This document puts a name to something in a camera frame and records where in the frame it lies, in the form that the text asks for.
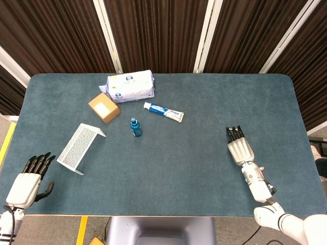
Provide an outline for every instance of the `white sticker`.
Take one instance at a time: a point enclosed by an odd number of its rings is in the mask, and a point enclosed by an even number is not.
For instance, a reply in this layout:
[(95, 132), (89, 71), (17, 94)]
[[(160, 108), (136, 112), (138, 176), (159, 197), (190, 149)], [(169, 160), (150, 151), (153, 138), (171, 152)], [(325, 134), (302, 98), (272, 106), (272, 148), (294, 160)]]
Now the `white sticker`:
[(103, 103), (98, 103), (96, 106), (94, 106), (94, 109), (102, 118), (105, 118), (110, 113), (108, 108)]

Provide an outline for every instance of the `toothpaste tube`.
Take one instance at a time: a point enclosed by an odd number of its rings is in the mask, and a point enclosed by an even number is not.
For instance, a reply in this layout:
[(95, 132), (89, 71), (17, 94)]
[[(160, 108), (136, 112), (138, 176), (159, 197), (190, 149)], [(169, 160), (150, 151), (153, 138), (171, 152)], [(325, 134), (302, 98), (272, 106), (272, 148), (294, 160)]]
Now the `toothpaste tube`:
[(178, 121), (179, 123), (182, 122), (184, 113), (179, 111), (173, 111), (168, 108), (156, 105), (154, 103), (144, 103), (144, 108), (148, 109), (149, 111), (152, 111), (154, 113), (157, 113), (159, 115), (168, 117), (172, 120)]

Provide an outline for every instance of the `white plastic package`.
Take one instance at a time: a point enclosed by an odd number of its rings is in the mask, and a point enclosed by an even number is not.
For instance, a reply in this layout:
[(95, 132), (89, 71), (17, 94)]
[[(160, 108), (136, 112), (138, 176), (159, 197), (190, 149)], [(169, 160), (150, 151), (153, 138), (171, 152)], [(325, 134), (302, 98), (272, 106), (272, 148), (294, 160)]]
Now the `white plastic package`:
[(138, 101), (154, 97), (153, 77), (150, 70), (108, 76), (107, 84), (99, 86), (114, 103)]

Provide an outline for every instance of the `yellow floor marking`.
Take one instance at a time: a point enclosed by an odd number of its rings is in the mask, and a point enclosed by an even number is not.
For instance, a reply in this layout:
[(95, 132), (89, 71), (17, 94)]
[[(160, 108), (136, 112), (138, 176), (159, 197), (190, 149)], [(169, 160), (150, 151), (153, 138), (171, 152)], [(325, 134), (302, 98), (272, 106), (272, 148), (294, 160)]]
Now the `yellow floor marking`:
[(85, 235), (85, 230), (86, 230), (86, 224), (87, 224), (87, 216), (82, 216), (80, 229), (78, 231), (78, 237), (77, 237), (76, 245), (83, 245), (84, 235)]
[(5, 141), (0, 150), (0, 166), (1, 166), (2, 161), (5, 158), (5, 154), (6, 154), (8, 146), (9, 146), (10, 139), (14, 133), (15, 127), (16, 127), (16, 124), (14, 124), (13, 122), (9, 126)]

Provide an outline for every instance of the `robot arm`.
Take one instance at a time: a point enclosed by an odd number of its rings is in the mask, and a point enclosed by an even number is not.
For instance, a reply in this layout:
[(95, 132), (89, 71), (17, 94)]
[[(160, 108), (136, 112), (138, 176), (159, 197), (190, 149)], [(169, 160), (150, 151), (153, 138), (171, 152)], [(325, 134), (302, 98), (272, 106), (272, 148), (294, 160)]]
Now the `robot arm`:
[(257, 202), (266, 206), (254, 209), (254, 219), (264, 227), (282, 231), (302, 245), (318, 245), (325, 239), (323, 228), (327, 226), (327, 215), (312, 215), (302, 220), (285, 213), (273, 197), (276, 189), (265, 179), (263, 167), (254, 161), (254, 153), (244, 137), (241, 127), (226, 128), (229, 137), (228, 149), (234, 162), (242, 167), (242, 174)]
[(34, 202), (50, 195), (54, 182), (50, 182), (47, 190), (37, 194), (40, 183), (48, 170), (48, 167), (56, 156), (50, 156), (50, 152), (28, 160), (21, 174), (16, 177), (9, 194), (6, 198), (7, 210), (0, 218), (0, 245), (8, 245), (14, 241), (24, 219), (24, 210)]

